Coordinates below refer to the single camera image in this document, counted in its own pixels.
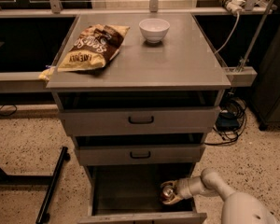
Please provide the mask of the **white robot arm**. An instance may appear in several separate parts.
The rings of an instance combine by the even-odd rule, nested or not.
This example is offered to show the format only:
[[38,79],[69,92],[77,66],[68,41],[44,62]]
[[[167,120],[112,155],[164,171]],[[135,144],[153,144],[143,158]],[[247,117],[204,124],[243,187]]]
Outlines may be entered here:
[[199,176],[161,184],[161,198],[166,205],[176,204],[196,195],[210,194],[218,195],[224,202],[221,224],[280,224],[261,201],[248,193],[233,189],[215,169],[205,168]]

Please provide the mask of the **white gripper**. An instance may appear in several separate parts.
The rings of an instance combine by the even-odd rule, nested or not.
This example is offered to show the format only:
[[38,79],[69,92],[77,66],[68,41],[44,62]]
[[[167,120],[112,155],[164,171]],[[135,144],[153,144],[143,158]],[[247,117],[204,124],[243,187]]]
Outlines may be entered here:
[[203,182],[199,176],[192,178],[181,178],[179,180],[170,180],[161,183],[161,188],[170,186],[176,188],[176,195],[167,197],[162,196],[162,203],[173,205],[203,193]]

